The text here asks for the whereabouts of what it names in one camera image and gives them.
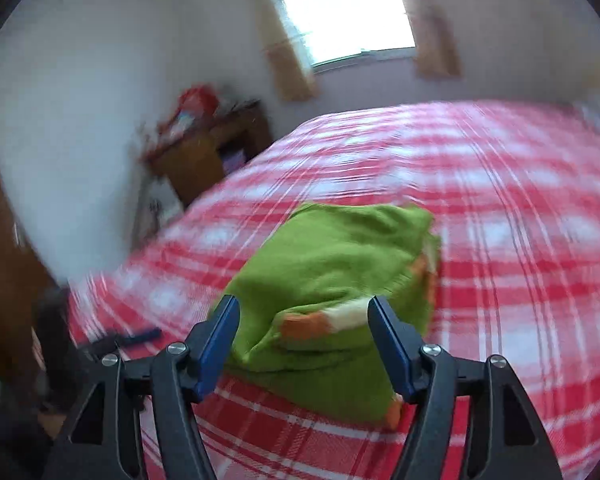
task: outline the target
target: wooden desk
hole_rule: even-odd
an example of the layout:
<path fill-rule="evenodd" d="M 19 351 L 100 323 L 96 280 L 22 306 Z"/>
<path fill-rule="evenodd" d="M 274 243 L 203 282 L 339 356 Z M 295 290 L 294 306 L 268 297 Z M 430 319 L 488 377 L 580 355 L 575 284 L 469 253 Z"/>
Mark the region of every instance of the wooden desk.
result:
<path fill-rule="evenodd" d="M 242 149 L 251 160 L 271 142 L 269 122 L 255 101 L 227 115 L 197 121 L 171 144 L 148 152 L 144 162 L 155 176 L 169 179 L 186 208 L 226 176 L 220 151 Z"/>

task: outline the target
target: folded green cloth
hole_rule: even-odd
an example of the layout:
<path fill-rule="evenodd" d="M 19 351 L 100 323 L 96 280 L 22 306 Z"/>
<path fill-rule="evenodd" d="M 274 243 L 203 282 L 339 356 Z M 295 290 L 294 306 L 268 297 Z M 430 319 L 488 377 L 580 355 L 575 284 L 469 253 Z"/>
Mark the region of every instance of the folded green cloth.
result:
<path fill-rule="evenodd" d="M 424 334 L 431 307 L 410 265 L 425 243 L 437 258 L 431 223 L 416 206 L 300 206 L 224 291 L 240 302 L 227 371 L 339 420 L 382 420 L 394 391 L 368 325 L 305 341 L 282 338 L 278 327 L 284 313 L 377 294 Z"/>

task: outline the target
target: metal screw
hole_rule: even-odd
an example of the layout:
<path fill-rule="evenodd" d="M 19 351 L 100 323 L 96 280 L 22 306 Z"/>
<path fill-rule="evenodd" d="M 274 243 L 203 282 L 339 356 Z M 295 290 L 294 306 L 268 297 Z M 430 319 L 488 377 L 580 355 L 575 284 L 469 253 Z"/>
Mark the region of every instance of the metal screw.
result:
<path fill-rule="evenodd" d="M 186 349 L 187 349 L 187 345 L 185 345 L 184 343 L 181 343 L 180 341 L 171 343 L 169 346 L 167 346 L 167 352 L 169 352 L 172 355 L 180 355 Z"/>
<path fill-rule="evenodd" d="M 492 355 L 489 357 L 489 362 L 496 368 L 504 368 L 507 366 L 507 360 L 501 355 Z"/>
<path fill-rule="evenodd" d="M 430 355 L 431 357 L 435 357 L 436 355 L 440 355 L 440 352 L 442 352 L 442 348 L 440 348 L 440 345 L 436 345 L 436 344 L 426 344 L 422 347 L 422 351 L 427 354 Z"/>
<path fill-rule="evenodd" d="M 118 362 L 118 356 L 115 354 L 107 354 L 102 358 L 102 364 L 105 366 L 113 366 Z"/>

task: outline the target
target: orange curtain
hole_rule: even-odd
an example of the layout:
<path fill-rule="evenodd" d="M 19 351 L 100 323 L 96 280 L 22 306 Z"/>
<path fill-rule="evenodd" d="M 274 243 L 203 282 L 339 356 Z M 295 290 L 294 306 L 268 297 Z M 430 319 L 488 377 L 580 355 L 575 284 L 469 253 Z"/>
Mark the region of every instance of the orange curtain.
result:
<path fill-rule="evenodd" d="M 416 44 L 414 62 L 422 78 L 459 77 L 460 60 L 443 11 L 432 0 L 402 0 Z"/>
<path fill-rule="evenodd" d="M 273 0 L 251 0 L 258 33 L 280 97 L 306 101 L 317 95 L 314 72 L 302 38 L 290 34 Z"/>

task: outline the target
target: red object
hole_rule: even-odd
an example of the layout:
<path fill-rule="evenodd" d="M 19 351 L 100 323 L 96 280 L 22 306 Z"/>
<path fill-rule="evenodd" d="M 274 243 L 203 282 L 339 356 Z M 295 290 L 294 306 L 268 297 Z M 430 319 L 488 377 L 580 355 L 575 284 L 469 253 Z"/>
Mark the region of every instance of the red object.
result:
<path fill-rule="evenodd" d="M 192 86 L 178 99 L 178 112 L 189 112 L 196 117 L 211 117 L 219 101 L 210 85 Z"/>
<path fill-rule="evenodd" d="M 187 335 L 236 272 L 305 201 L 429 209 L 442 236 L 427 342 L 503 354 L 538 410 L 566 480 L 600 458 L 600 135 L 565 108 L 503 102 L 405 105 L 323 116 L 194 202 L 115 273 L 72 285 L 78 341 L 105 330 Z M 151 405 L 147 467 L 160 468 Z M 459 399 L 443 478 L 457 477 Z M 389 478 L 397 433 L 335 422 L 224 378 L 195 407 L 219 478 Z"/>

